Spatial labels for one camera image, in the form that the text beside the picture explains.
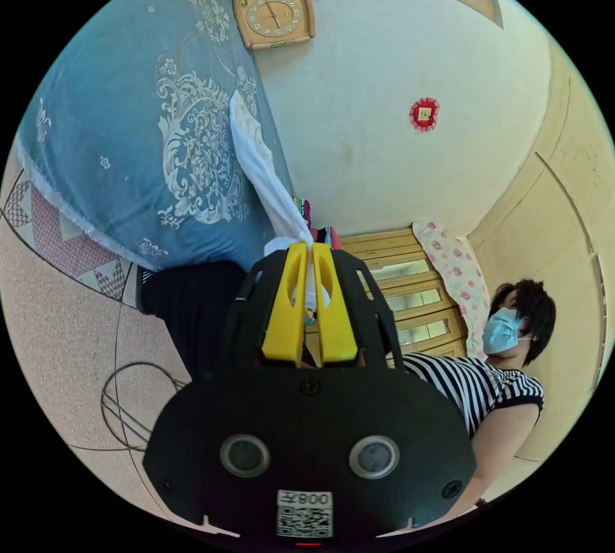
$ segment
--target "blue surgical mask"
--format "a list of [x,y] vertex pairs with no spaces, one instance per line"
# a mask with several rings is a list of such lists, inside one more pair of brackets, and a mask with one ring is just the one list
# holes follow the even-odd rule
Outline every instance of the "blue surgical mask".
[[498,354],[519,344],[517,334],[523,318],[517,317],[517,313],[516,310],[501,308],[487,321],[482,332],[482,350],[485,354]]

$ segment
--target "wooden cabinet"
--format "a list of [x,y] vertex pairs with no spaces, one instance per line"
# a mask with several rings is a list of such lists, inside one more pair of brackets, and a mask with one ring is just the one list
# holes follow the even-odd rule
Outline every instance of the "wooden cabinet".
[[[402,352],[466,356],[465,327],[457,304],[411,229],[341,242],[348,253],[366,263],[382,290],[395,316]],[[306,346],[319,364],[316,324],[306,326]]]

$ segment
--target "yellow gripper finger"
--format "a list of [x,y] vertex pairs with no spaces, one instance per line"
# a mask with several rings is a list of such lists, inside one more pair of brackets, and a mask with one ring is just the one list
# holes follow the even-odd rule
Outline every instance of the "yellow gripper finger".
[[[312,256],[316,279],[316,320],[321,362],[326,365],[354,361],[357,356],[357,343],[341,293],[331,248],[326,243],[314,243]],[[322,287],[329,294],[330,302],[327,307],[324,304]]]
[[[306,308],[306,271],[308,245],[293,243],[288,248],[269,326],[263,342],[263,355],[271,361],[289,361],[301,365],[304,313]],[[297,289],[295,304],[293,292]]]

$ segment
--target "camera lens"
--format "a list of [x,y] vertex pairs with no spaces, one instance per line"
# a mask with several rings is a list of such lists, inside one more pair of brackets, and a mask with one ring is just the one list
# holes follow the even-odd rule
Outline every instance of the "camera lens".
[[360,478],[376,479],[390,474],[399,461],[399,448],[390,438],[368,436],[350,451],[350,469]]
[[248,434],[226,439],[220,448],[222,465],[235,476],[253,478],[269,466],[269,451],[265,443]]

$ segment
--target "blue embroidered cloth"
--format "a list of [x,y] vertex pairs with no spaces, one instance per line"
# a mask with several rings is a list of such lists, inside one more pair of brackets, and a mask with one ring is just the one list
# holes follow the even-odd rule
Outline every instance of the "blue embroidered cloth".
[[235,90],[292,195],[232,0],[109,2],[50,68],[15,145],[43,196],[118,255],[150,270],[248,270],[275,235],[234,155]]

